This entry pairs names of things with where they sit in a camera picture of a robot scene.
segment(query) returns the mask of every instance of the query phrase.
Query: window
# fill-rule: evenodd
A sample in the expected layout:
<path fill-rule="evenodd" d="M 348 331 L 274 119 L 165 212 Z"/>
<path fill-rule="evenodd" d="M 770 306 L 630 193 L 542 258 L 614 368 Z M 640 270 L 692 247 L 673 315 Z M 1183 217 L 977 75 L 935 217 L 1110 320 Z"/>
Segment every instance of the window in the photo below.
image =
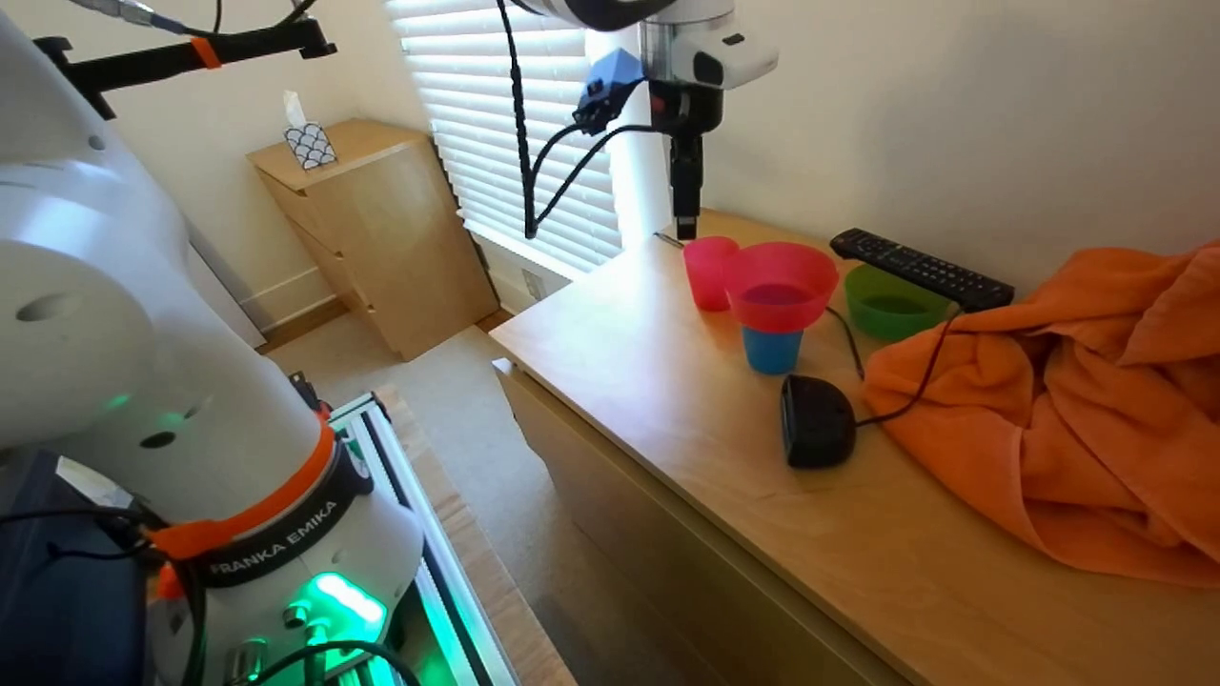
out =
<path fill-rule="evenodd" d="M 459 222 L 555 274 L 584 274 L 620 247 L 608 155 L 584 167 L 533 241 L 520 236 L 520 177 L 510 61 L 495 0 L 383 0 Z M 570 122 L 587 75 L 587 29 L 510 9 L 526 82 L 529 155 Z M 537 176 L 537 212 L 594 138 L 562 138 Z"/>

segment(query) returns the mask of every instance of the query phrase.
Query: orange cloth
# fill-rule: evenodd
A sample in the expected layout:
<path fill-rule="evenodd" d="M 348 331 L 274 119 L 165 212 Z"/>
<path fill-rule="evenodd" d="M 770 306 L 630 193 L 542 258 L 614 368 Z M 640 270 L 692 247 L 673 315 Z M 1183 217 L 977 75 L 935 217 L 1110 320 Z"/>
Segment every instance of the orange cloth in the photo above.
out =
<path fill-rule="evenodd" d="M 878 349 L 864 405 L 899 407 L 935 344 Z M 956 315 L 883 430 L 1058 562 L 1220 585 L 1220 245 L 1080 250 L 1025 299 Z"/>

